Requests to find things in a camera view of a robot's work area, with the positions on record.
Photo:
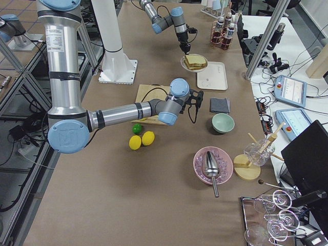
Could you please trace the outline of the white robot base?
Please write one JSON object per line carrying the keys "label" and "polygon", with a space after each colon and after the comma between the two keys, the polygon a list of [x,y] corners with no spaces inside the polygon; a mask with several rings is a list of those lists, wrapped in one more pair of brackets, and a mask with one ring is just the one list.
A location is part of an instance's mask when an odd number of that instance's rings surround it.
{"label": "white robot base", "polygon": [[91,3],[105,49],[99,82],[133,84],[137,60],[129,59],[124,53],[114,2]]}

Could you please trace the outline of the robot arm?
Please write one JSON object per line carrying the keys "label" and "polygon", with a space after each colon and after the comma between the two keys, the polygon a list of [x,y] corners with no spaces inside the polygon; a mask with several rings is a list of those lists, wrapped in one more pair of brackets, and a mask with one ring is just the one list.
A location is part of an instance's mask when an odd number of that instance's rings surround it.
{"label": "robot arm", "polygon": [[152,28],[156,34],[161,33],[170,26],[174,26],[182,52],[189,54],[191,44],[188,41],[188,34],[196,34],[197,29],[187,25],[182,7],[173,8],[167,16],[161,17],[154,8],[152,1],[139,1],[139,5],[151,20]]}
{"label": "robot arm", "polygon": [[[199,108],[203,92],[182,78],[173,80],[164,100],[152,99],[107,110],[88,111],[81,105],[77,30],[82,25],[80,1],[37,1],[38,20],[45,26],[52,107],[48,111],[48,142],[60,153],[75,153],[92,140],[90,133],[106,126],[150,116],[175,124],[186,105]],[[123,52],[115,6],[112,1],[93,1],[92,7],[104,46],[99,80],[132,84],[137,61]]]}

